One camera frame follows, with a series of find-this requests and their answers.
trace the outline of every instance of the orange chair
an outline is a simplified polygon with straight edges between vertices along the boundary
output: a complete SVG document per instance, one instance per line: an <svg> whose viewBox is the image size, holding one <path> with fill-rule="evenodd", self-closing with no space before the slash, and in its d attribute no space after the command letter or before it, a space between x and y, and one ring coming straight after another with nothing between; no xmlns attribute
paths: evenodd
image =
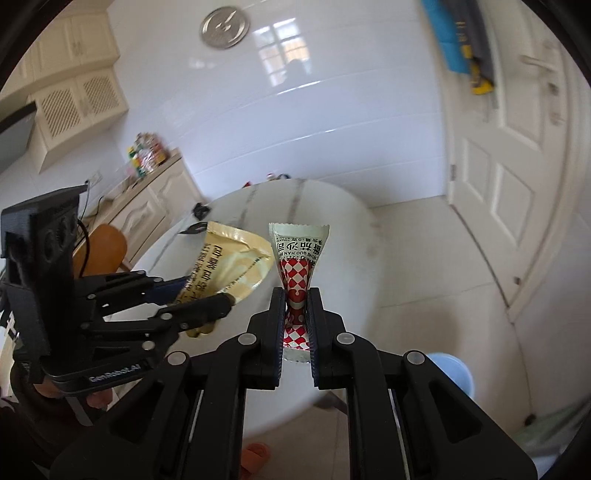
<svg viewBox="0 0 591 480"><path fill-rule="evenodd" d="M84 268L84 277L115 273L118 268L129 271L125 261L127 240L114 226L99 225L90 233L89 241L90 255ZM80 275L85 256L86 242L83 242L74 252L74 278Z"/></svg>

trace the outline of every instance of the white tabletop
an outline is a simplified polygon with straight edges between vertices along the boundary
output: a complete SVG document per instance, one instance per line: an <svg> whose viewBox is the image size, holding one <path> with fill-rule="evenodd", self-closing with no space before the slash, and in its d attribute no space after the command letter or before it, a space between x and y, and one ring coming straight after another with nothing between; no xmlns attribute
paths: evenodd
<svg viewBox="0 0 591 480"><path fill-rule="evenodd" d="M330 235L314 270L312 287L319 287L324 308L343 317L348 331L365 334L377 307L382 278L383 246L378 223L356 197L315 180L276 180L230 193L209 205L206 220L235 226L269 239L270 222L330 225ZM204 234L178 235L196 220L188 216L165 233L135 266L165 280L188 275L201 251ZM246 331L251 316L267 310L273 287L280 286L273 268L263 283L209 335L194 339L182 334L170 351L190 355L215 350L225 340ZM143 305L113 319L145 318L157 310ZM249 390L246 395L246 436L272 428L301 413L321 393L314 388L310 364L283 360L280 386L275 391Z"/></svg>

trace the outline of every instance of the blue bucket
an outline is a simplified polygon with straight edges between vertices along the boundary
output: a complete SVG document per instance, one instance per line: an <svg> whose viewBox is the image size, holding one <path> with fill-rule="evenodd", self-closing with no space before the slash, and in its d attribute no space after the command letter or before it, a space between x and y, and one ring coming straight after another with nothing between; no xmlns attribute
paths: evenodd
<svg viewBox="0 0 591 480"><path fill-rule="evenodd" d="M427 356L437 365L460 389L474 400L475 386L470 369L458 357L449 353L428 353Z"/></svg>

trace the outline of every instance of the sauce packet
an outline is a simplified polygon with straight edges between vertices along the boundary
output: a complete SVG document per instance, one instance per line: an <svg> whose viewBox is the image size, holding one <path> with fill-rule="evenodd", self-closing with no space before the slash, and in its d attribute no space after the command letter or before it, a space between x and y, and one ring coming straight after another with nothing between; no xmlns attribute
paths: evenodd
<svg viewBox="0 0 591 480"><path fill-rule="evenodd" d="M309 361L309 337L306 331L306 295L314 268L329 236L329 226L270 223L269 235L279 276L287 295L287 313L283 336L284 358ZM295 349L306 352L286 351Z"/></svg>
<svg viewBox="0 0 591 480"><path fill-rule="evenodd" d="M208 222L203 249L176 303L227 293L235 304L265 279L273 265L271 244L264 238L221 223ZM215 324L188 330L187 335L210 333Z"/></svg>

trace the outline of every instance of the yellow packet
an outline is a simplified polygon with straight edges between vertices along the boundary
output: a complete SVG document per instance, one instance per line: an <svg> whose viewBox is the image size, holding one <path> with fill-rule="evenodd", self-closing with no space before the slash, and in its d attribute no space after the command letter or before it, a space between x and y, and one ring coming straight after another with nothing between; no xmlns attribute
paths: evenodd
<svg viewBox="0 0 591 480"><path fill-rule="evenodd" d="M203 249L176 303L228 293L235 303L245 299L265 279L274 263L271 244L264 238L221 223L208 222ZM188 330L196 337L214 324Z"/></svg>

